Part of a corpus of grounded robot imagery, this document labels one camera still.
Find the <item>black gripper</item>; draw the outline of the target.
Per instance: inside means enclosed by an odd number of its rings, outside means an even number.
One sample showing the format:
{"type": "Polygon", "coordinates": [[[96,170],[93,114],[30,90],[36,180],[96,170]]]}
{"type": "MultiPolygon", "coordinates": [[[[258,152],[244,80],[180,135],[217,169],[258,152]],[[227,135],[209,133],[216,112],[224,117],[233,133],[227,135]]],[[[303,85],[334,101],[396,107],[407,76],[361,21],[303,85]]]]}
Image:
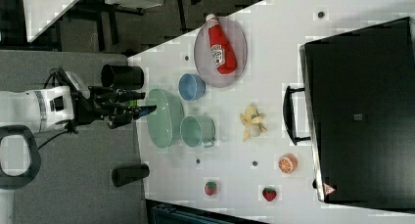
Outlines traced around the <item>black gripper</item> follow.
{"type": "MultiPolygon", "coordinates": [[[[105,107],[106,99],[102,100],[104,94],[113,93],[115,90],[110,87],[89,86],[90,97],[85,98],[80,91],[72,91],[71,99],[73,105],[74,119],[71,121],[71,128],[75,129],[80,125],[91,124],[95,120],[102,120],[114,112],[113,108],[105,107]]],[[[146,93],[133,90],[117,90],[115,101],[125,103],[129,101],[142,100],[146,93]]],[[[157,109],[156,106],[133,106],[117,112],[115,115],[116,124],[128,124],[132,120],[146,116],[157,109]]]]}

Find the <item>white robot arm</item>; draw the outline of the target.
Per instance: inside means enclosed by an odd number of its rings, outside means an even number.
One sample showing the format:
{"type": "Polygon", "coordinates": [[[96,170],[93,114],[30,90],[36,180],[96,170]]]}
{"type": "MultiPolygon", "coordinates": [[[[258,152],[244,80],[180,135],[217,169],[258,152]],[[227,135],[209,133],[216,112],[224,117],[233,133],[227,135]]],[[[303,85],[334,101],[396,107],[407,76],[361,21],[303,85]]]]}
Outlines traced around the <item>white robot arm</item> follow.
{"type": "Polygon", "coordinates": [[[28,168],[17,175],[1,173],[1,189],[14,191],[30,183],[41,166],[40,146],[34,136],[38,133],[61,130],[74,133],[79,125],[103,119],[111,128],[130,123],[154,112],[155,106],[129,107],[128,101],[143,99],[145,95],[132,90],[112,90],[105,87],[97,96],[85,95],[67,86],[28,90],[21,93],[1,93],[1,141],[15,136],[27,146],[28,168]]]}

